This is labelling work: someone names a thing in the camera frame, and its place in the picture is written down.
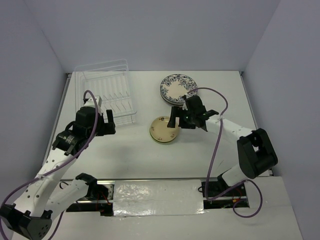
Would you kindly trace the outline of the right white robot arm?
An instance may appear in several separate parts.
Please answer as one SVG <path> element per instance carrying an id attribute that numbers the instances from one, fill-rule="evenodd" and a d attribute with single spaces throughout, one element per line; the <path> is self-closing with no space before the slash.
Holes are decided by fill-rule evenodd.
<path id="1" fill-rule="evenodd" d="M 185 98 L 183 106 L 171 108 L 168 128 L 202 129 L 216 133 L 219 144 L 223 138 L 236 144 L 238 162 L 217 177 L 217 190 L 223 196 L 234 191 L 235 185 L 253 180 L 278 164 L 278 157 L 267 132 L 240 126 L 213 109 L 207 110 L 197 95 Z"/>

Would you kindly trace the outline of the dark patterned plate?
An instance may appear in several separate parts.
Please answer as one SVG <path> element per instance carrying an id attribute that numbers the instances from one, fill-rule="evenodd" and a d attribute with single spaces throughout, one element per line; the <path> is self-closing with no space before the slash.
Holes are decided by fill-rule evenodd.
<path id="1" fill-rule="evenodd" d="M 169 95 L 177 98 L 195 96 L 198 93 L 197 83 L 189 76 L 184 74 L 171 74 L 165 77 L 159 86 L 160 94 Z"/>

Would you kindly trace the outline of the teal green plate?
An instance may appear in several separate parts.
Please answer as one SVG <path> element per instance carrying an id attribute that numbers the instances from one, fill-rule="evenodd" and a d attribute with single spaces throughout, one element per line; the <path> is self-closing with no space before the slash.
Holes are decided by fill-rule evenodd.
<path id="1" fill-rule="evenodd" d="M 169 144 L 173 144 L 177 137 L 173 137 L 173 138 L 162 138 L 162 137 L 155 137 L 153 135 L 151 135 L 151 138 L 153 141 L 155 141 L 158 144 L 162 144 L 162 145 L 169 145 Z"/>

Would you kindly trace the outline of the white pink plate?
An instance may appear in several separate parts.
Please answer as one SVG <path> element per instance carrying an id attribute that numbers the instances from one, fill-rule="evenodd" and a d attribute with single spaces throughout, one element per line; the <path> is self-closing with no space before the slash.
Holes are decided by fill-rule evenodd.
<path id="1" fill-rule="evenodd" d="M 182 96 L 179 97 L 172 97 L 167 94 L 160 94 L 160 96 L 169 104 L 175 105 L 175 106 L 182 106 L 185 103 L 185 100 L 182 98 Z"/>

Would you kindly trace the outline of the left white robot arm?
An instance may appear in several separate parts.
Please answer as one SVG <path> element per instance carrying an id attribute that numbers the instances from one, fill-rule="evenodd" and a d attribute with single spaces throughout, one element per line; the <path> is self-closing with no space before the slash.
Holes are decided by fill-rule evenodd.
<path id="1" fill-rule="evenodd" d="M 115 134 L 112 110 L 103 113 L 92 106 L 81 107 L 75 120 L 56 136 L 52 149 L 37 174 L 37 181 L 29 184 L 23 194 L 12 204 L 3 204 L 0 216 L 12 231 L 29 240 L 41 240 L 49 232 L 52 222 L 74 202 L 105 200 L 110 191 L 89 174 L 80 173 L 64 189 L 54 193 L 67 169 L 76 161 L 75 155 L 90 138 L 93 127 L 95 136 Z"/>

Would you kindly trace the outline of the beige plate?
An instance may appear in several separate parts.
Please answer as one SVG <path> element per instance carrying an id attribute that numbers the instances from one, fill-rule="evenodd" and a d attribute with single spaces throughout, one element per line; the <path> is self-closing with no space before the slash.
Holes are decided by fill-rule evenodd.
<path id="1" fill-rule="evenodd" d="M 156 138 L 175 138 L 178 137 L 180 133 L 180 129 L 178 124 L 176 123 L 174 128 L 168 128 L 167 124 L 169 122 L 169 116 L 159 116 L 156 118 L 149 127 L 149 133 L 151 136 L 155 136 Z"/>

